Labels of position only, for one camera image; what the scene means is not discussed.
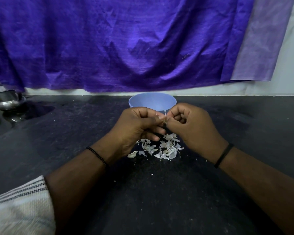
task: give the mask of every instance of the purple curtain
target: purple curtain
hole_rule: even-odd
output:
[[[293,4],[255,0],[231,80],[271,80]]]
[[[254,0],[0,0],[0,81],[151,91],[229,82]]]

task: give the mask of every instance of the white wall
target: white wall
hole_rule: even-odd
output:
[[[134,92],[90,93],[77,90],[27,89],[28,94],[47,95],[133,95]],[[238,82],[186,90],[164,91],[172,95],[294,95],[294,7],[278,62],[270,82]]]

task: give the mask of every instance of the fingernail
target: fingernail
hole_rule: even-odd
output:
[[[158,115],[160,120],[164,120],[165,119],[165,115]]]

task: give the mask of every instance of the left hand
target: left hand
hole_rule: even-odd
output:
[[[108,133],[119,145],[119,156],[127,156],[137,140],[147,138],[159,141],[160,138],[153,133],[166,134],[163,126],[165,115],[146,108],[134,107],[122,112],[115,126]]]

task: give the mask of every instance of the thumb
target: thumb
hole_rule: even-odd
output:
[[[151,128],[153,126],[156,126],[156,125],[160,124],[164,120],[165,120],[164,115],[163,116],[155,115],[153,117],[142,118],[141,119],[141,128],[142,129]]]
[[[173,133],[182,137],[183,134],[183,124],[175,120],[174,118],[170,117],[167,120],[167,128],[172,131]]]

